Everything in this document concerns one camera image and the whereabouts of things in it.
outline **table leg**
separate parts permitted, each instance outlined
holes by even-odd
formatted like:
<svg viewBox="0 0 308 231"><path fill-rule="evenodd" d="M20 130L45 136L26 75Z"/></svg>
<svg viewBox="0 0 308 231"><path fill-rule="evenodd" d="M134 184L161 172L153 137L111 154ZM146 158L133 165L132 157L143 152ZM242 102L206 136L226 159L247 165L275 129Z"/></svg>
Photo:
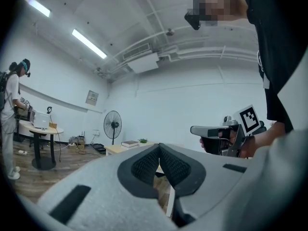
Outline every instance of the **table leg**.
<svg viewBox="0 0 308 231"><path fill-rule="evenodd" d="M50 135L50 152L51 152L51 161L52 163L55 163L54 159L54 151L53 151L53 134Z"/></svg>
<svg viewBox="0 0 308 231"><path fill-rule="evenodd" d="M170 217L174 205L174 197L175 197L175 191L172 186L170 186L170 194L169 194L169 201L168 201L168 207L167 207L167 212L166 216Z"/></svg>
<svg viewBox="0 0 308 231"><path fill-rule="evenodd" d="M34 141L35 161L37 163L37 167L41 168L41 165L40 165L40 152L39 152L39 134L38 133L34 133L33 141Z"/></svg>

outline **white shirt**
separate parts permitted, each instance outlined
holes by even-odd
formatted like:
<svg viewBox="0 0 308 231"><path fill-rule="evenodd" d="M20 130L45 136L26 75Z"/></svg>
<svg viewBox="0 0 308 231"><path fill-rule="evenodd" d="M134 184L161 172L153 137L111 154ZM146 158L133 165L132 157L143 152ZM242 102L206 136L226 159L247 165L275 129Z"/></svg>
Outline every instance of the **white shirt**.
<svg viewBox="0 0 308 231"><path fill-rule="evenodd" d="M4 94L5 104L4 109L1 111L1 121L6 121L11 116L14 115L14 99L19 99L18 94L19 88L19 77L16 74L13 74L9 77L6 82L6 91Z"/></svg>

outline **small plant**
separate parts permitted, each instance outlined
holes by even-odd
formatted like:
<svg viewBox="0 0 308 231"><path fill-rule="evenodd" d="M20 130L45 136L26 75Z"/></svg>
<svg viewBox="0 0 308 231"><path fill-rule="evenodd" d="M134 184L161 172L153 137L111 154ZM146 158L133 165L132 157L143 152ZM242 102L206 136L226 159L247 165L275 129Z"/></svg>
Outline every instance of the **small plant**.
<svg viewBox="0 0 308 231"><path fill-rule="evenodd" d="M148 142L148 140L147 139L140 139L139 142L142 143L142 144L146 144Z"/></svg>

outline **standing fan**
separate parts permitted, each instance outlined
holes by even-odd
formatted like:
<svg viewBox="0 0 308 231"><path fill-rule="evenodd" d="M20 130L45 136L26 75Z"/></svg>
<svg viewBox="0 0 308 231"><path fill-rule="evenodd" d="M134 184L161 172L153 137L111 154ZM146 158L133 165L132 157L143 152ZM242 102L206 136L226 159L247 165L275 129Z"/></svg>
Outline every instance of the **standing fan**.
<svg viewBox="0 0 308 231"><path fill-rule="evenodd" d="M104 120L104 131L108 138L112 139L114 144L115 139L119 136L122 129L122 120L117 111L110 111Z"/></svg>

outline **white wall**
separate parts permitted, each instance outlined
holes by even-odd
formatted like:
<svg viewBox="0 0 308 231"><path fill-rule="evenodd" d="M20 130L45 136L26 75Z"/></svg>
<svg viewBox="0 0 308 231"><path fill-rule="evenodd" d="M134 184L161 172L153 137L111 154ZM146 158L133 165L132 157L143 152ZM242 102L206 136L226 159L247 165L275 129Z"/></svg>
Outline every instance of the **white wall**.
<svg viewBox="0 0 308 231"><path fill-rule="evenodd" d="M20 78L21 96L39 111L53 107L52 120L64 129L61 141L85 131L86 142L90 143L93 129L103 132L99 122L107 97L105 80L86 71L86 67L30 30L18 27L1 51L0 70L24 58L31 62L31 77ZM85 103L89 90L99 94L96 106ZM20 133L32 135L22 127Z"/></svg>
<svg viewBox="0 0 308 231"><path fill-rule="evenodd" d="M145 138L202 151L191 126L218 126L224 116L250 104L269 127L257 63L207 58L146 72L139 75L139 85L136 76L116 81L105 109L122 118L116 143ZM103 142L111 144L106 137Z"/></svg>

